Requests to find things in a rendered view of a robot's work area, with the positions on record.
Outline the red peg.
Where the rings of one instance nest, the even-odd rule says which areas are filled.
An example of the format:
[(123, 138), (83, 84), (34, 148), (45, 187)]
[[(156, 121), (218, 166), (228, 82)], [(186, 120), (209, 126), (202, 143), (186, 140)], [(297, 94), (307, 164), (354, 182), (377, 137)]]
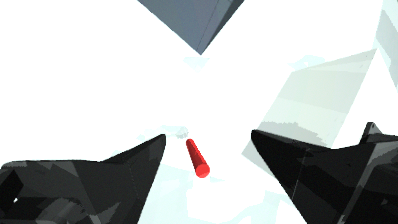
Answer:
[(207, 177), (210, 173), (210, 167), (205, 161), (195, 142), (193, 139), (189, 138), (186, 140), (185, 144), (197, 177)]

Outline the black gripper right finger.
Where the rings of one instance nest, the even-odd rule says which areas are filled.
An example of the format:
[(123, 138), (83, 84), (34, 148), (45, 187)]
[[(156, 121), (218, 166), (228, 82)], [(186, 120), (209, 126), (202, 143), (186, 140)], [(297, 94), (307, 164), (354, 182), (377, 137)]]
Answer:
[(375, 166), (398, 162), (398, 139), (331, 149), (251, 129), (250, 140), (307, 224), (344, 224)]

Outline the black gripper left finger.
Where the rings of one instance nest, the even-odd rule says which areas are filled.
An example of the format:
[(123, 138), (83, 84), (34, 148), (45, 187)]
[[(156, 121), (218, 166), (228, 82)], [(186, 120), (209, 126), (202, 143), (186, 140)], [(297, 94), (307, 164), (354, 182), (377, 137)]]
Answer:
[(166, 143), (160, 134), (102, 161), (15, 160), (1, 169), (14, 169), (24, 184), (16, 199), (73, 197), (92, 224), (138, 224)]

